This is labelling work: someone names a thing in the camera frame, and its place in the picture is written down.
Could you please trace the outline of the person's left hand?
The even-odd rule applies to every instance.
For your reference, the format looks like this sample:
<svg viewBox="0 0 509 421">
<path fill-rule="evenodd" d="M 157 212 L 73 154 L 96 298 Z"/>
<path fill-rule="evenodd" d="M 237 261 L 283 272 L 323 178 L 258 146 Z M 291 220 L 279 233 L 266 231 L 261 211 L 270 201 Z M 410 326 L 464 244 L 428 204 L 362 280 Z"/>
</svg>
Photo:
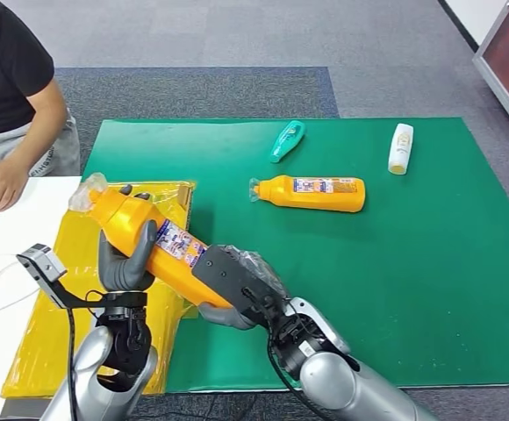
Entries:
<svg viewBox="0 0 509 421">
<path fill-rule="evenodd" d="M 15 204 L 28 180 L 30 166 L 11 157 L 0 161 L 0 211 Z"/>
</svg>

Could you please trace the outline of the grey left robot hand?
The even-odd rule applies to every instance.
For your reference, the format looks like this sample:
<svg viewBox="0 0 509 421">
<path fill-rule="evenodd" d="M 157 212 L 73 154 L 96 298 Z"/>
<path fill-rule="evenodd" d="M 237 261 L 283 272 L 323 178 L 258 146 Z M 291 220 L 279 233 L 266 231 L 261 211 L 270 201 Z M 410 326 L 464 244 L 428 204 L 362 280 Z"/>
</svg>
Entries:
<svg viewBox="0 0 509 421">
<path fill-rule="evenodd" d="M 116 291 L 145 291 L 155 276 L 147 263 L 155 245 L 157 225 L 154 220 L 143 224 L 138 245 L 127 257 L 110 243 L 103 230 L 98 241 L 98 277 L 104 289 Z"/>
</svg>

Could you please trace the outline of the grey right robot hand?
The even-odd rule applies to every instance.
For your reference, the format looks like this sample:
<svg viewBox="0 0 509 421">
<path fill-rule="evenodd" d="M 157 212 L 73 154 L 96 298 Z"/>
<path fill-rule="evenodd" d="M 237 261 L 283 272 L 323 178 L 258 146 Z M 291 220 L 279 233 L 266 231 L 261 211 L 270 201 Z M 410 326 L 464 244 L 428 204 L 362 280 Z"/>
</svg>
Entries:
<svg viewBox="0 0 509 421">
<path fill-rule="evenodd" d="M 230 308 L 203 301 L 198 306 L 205 320 L 239 330 L 260 325 L 265 329 L 283 315 L 290 298 L 287 288 L 259 253 L 236 246 L 211 245 L 193 268 L 193 275 Z"/>
</svg>

